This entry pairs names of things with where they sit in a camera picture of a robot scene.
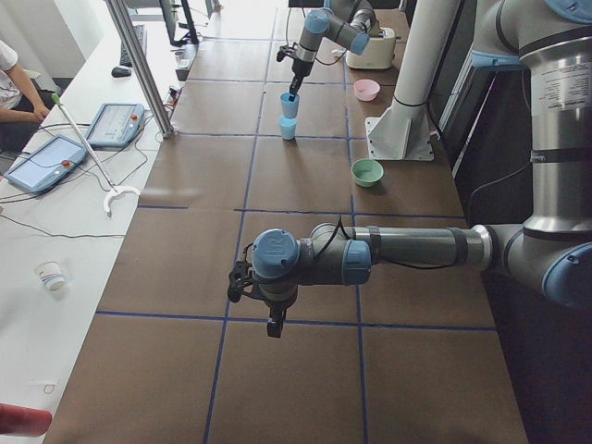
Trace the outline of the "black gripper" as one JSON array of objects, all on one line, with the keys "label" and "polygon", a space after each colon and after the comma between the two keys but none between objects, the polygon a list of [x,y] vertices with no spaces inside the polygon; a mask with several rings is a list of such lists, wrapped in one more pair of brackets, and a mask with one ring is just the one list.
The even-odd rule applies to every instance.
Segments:
[{"label": "black gripper", "polygon": [[261,284],[259,290],[269,307],[266,332],[269,338],[280,338],[286,311],[296,302],[298,286],[294,284]]},{"label": "black gripper", "polygon": [[294,58],[292,62],[292,72],[294,77],[289,87],[290,98],[295,98],[298,94],[303,80],[311,74],[313,63],[310,61],[304,61],[299,58]]}]

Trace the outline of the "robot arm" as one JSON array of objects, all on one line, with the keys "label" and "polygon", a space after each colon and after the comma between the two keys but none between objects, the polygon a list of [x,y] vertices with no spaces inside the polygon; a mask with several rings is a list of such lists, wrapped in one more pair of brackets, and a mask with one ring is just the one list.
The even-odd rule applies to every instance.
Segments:
[{"label": "robot arm", "polygon": [[[405,203],[439,212],[449,207],[451,181],[435,178],[428,102],[459,7],[456,1],[417,5],[391,105],[366,120],[368,156],[351,166],[360,187],[391,196],[379,207],[362,198],[365,216],[386,216]],[[530,73],[532,215],[469,229],[324,223],[303,239],[266,230],[229,274],[228,298],[263,302],[270,337],[281,335],[299,287],[362,285],[380,263],[493,269],[562,306],[590,307],[591,5],[481,1],[472,57],[476,67]]]},{"label": "robot arm", "polygon": [[290,99],[294,100],[304,79],[311,74],[324,39],[359,56],[369,44],[372,32],[378,30],[376,13],[369,1],[325,1],[321,8],[312,10],[304,20],[300,40],[281,46],[277,53],[278,62],[285,57],[292,60]]}]

